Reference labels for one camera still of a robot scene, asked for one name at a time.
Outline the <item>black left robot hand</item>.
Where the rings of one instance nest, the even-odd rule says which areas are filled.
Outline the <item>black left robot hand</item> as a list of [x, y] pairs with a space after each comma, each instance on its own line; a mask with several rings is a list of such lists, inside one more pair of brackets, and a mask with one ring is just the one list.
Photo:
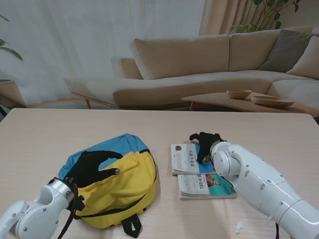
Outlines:
[[71, 182], [75, 183], [78, 188], [87, 187], [95, 182], [102, 181], [120, 173], [118, 168], [99, 171], [99, 166], [108, 159], [121, 159], [122, 157], [120, 153], [113, 151], [84, 151], [64, 179], [71, 178]]

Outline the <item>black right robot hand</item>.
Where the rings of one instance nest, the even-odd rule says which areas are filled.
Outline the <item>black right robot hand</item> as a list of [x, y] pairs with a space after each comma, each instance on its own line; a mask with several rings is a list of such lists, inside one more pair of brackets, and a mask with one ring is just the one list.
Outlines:
[[199, 142], [200, 149], [197, 156], [197, 162], [199, 164], [201, 164], [204, 159], [211, 157], [210, 149], [212, 146], [214, 147], [216, 144], [224, 141], [218, 133], [211, 134], [205, 132], [192, 134], [189, 136], [189, 140], [197, 140]]

